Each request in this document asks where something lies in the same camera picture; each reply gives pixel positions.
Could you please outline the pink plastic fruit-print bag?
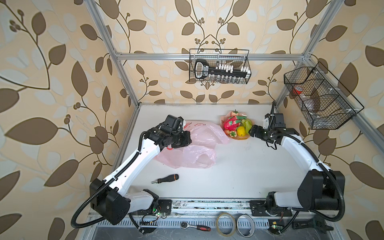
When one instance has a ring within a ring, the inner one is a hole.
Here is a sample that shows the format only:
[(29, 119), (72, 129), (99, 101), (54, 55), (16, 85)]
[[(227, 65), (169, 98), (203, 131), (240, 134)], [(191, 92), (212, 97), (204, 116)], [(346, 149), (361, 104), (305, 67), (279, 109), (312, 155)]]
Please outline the pink plastic fruit-print bag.
[(154, 160), (173, 169), (208, 169), (216, 163), (216, 145), (230, 142), (222, 128), (211, 122), (188, 121), (184, 130), (190, 132), (192, 143), (178, 149), (168, 146)]

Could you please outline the green pear toy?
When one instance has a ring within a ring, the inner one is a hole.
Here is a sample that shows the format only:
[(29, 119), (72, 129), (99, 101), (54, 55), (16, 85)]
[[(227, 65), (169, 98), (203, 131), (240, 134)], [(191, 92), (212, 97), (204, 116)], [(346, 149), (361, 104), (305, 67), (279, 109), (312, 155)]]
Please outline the green pear toy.
[(253, 123), (249, 119), (242, 120), (242, 124), (245, 127), (246, 134), (249, 135), (249, 131), (251, 130)]

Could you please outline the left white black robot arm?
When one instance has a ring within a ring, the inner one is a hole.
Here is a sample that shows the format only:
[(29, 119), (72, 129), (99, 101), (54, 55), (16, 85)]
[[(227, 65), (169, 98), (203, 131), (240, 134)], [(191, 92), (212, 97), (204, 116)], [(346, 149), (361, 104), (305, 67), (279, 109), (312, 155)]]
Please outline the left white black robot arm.
[[(166, 120), (156, 127), (142, 132), (137, 149), (110, 175), (91, 183), (90, 197), (75, 211), (71, 226), (81, 229), (104, 220), (117, 225), (132, 212), (155, 209), (158, 195), (149, 190), (130, 194), (129, 188), (144, 167), (163, 149), (177, 149), (191, 144), (191, 133), (184, 131), (185, 125), (182, 117), (168, 115)], [(77, 218), (87, 205), (90, 205), (100, 218), (87, 223), (77, 223)]]

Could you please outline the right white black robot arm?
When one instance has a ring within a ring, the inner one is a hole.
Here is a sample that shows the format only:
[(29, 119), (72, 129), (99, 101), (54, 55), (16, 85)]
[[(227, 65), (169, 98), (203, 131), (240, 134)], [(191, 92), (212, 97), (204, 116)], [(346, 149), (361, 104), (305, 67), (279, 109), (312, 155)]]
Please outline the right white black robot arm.
[(291, 216), (291, 210), (311, 212), (330, 222), (338, 222), (345, 215), (345, 176), (326, 166), (303, 142), (300, 134), (287, 128), (282, 113), (275, 113), (272, 103), (270, 113), (265, 115), (262, 126), (254, 125), (248, 131), (253, 138), (260, 139), (273, 150), (282, 146), (295, 160), (305, 176), (299, 188), (290, 192), (269, 192), (266, 200), (251, 201), (253, 216)]

